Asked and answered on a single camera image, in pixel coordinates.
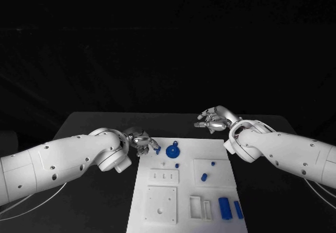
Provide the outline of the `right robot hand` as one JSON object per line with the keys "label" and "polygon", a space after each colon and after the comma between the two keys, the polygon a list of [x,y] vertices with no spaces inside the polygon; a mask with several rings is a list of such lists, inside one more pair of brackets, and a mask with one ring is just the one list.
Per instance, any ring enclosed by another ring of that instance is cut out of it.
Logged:
{"label": "right robot hand", "polygon": [[234,124],[241,121],[241,118],[229,111],[228,108],[218,105],[206,109],[198,115],[198,122],[193,124],[196,128],[206,128],[209,133],[224,131],[232,128]]}

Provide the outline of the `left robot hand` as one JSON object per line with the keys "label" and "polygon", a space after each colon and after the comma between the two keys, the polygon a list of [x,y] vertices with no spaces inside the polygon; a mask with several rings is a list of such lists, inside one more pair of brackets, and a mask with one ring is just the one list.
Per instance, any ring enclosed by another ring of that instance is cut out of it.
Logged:
{"label": "left robot hand", "polygon": [[150,148],[159,155],[161,147],[157,141],[150,137],[149,133],[141,129],[141,127],[131,127],[125,129],[124,134],[127,136],[130,146],[137,150],[138,157],[147,155]]}

